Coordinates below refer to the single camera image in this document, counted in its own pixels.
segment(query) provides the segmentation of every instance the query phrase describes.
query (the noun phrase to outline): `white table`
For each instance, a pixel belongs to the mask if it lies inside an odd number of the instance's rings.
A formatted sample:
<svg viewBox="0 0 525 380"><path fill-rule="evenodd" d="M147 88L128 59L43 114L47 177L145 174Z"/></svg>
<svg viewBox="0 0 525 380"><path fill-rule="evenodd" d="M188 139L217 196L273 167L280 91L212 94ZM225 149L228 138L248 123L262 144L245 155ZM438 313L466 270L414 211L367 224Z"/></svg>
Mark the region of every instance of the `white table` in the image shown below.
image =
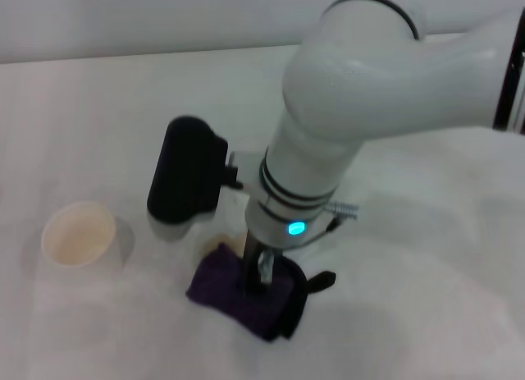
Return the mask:
<svg viewBox="0 0 525 380"><path fill-rule="evenodd" d="M294 47L0 66L0 372L29 380L516 380L525 377L525 139L452 130L367 144L336 195L361 218L295 259L337 283L267 344L185 298L196 248L244 229L224 190L178 241L148 221L167 123L267 146ZM77 199L117 217L93 267L45 261Z"/></svg>

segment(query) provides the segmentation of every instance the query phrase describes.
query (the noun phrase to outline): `dark purple towel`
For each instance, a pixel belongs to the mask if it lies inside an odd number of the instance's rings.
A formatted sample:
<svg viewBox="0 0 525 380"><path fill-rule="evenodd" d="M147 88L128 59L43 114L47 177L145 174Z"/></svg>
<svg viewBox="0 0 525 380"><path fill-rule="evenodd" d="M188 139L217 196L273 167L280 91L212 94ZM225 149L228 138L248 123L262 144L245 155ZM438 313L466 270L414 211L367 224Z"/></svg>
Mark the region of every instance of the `dark purple towel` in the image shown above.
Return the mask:
<svg viewBox="0 0 525 380"><path fill-rule="evenodd" d="M251 332L268 339L294 289L294 279L274 270L272 284L261 295L243 295L239 287L241 260L225 245L206 256L186 295L197 304L235 318Z"/></svg>

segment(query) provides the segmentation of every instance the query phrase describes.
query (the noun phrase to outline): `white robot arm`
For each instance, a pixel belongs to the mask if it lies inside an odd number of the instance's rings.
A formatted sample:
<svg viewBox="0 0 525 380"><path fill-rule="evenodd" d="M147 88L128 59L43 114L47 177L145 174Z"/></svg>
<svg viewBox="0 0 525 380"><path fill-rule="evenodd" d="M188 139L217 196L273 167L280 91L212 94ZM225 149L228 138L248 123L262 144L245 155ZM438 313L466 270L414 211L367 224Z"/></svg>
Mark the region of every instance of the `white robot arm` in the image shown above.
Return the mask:
<svg viewBox="0 0 525 380"><path fill-rule="evenodd" d="M423 17L414 0L338 0L325 11L285 71L262 195L246 208L246 256L308 242L366 140L459 126L525 133L523 9L434 44L421 42Z"/></svg>

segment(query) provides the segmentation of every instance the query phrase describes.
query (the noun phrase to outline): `white paper cup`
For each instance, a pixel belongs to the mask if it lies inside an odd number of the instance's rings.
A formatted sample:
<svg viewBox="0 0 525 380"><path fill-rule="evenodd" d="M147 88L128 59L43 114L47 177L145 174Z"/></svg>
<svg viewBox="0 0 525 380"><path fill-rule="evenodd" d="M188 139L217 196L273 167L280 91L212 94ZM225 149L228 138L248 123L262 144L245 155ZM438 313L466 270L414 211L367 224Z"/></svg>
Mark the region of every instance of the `white paper cup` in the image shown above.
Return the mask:
<svg viewBox="0 0 525 380"><path fill-rule="evenodd" d="M115 220L106 206L76 202L55 213L43 229L41 246L51 262L83 267L99 259L111 245Z"/></svg>

